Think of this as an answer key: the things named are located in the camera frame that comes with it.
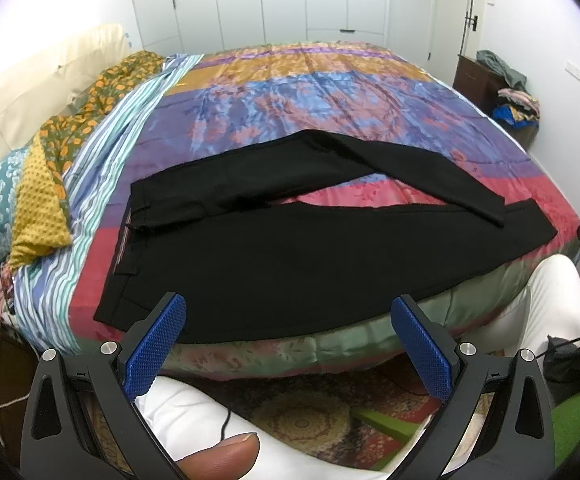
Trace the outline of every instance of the blue gripper pad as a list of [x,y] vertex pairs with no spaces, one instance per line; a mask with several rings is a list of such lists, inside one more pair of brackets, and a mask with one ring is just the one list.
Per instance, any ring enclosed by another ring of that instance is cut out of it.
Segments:
[[123,388],[131,402],[148,393],[185,323],[186,301],[174,294],[126,361]]
[[390,320],[428,394],[446,402],[452,393],[452,370],[443,352],[401,298],[392,302]]

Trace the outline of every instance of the gray cloth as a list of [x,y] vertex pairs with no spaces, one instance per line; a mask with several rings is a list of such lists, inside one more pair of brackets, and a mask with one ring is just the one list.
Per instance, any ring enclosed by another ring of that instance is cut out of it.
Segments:
[[528,92],[528,90],[526,90],[526,82],[528,82],[528,78],[521,72],[517,72],[513,68],[510,68],[510,66],[493,51],[478,51],[477,61],[483,63],[500,76],[503,76],[506,79],[506,82],[510,85],[510,88],[521,90],[522,92]]

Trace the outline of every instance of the white pants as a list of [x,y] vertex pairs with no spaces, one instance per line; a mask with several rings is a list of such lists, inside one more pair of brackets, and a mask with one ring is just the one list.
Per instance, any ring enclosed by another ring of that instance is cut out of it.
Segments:
[[[579,275],[565,256],[553,256],[541,263],[528,286],[503,314],[495,322],[470,334],[466,340],[486,352],[505,348],[508,354],[515,354],[519,348],[528,348],[539,354],[545,349],[548,334],[566,339],[580,336]],[[226,408],[206,394],[188,384],[163,377],[154,381],[148,394],[137,398],[136,405],[175,461],[218,444],[227,415]],[[468,428],[446,472],[465,463],[481,425],[483,417],[474,415],[470,424],[472,430]],[[259,434],[259,457],[244,480],[387,480],[423,434],[425,426],[419,428],[383,472],[323,462],[286,446],[235,414],[225,436]]]
[[496,320],[462,340],[482,352],[503,349],[513,356],[528,348],[539,355],[547,349],[549,335],[566,340],[580,337],[579,273],[562,254],[542,261],[524,290]]

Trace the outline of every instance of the mattress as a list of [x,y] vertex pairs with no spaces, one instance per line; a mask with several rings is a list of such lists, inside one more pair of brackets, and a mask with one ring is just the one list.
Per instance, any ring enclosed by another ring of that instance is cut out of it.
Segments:
[[[555,253],[573,258],[579,251],[576,213],[519,145],[457,92],[389,50],[354,43],[263,45],[186,63],[180,73],[164,73],[144,105],[128,110],[132,94],[124,99],[68,170],[73,245],[24,267],[15,279],[20,329],[41,349],[78,353],[121,339],[120,331],[92,317],[132,182],[303,129],[439,152],[506,203],[532,198],[542,208],[558,230],[550,243],[421,302],[430,319],[455,335],[496,317],[543,259]],[[130,122],[116,127],[119,114]],[[293,200],[360,207],[440,203],[381,174]],[[381,316],[295,338],[176,345],[165,367],[220,380],[286,376],[369,368],[400,351],[388,316]]]

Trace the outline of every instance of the finger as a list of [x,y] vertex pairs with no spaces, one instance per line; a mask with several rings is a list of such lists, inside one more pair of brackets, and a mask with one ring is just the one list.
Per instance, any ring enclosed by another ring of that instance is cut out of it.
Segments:
[[252,469],[259,455],[259,437],[245,433],[177,462],[190,480],[238,480]]

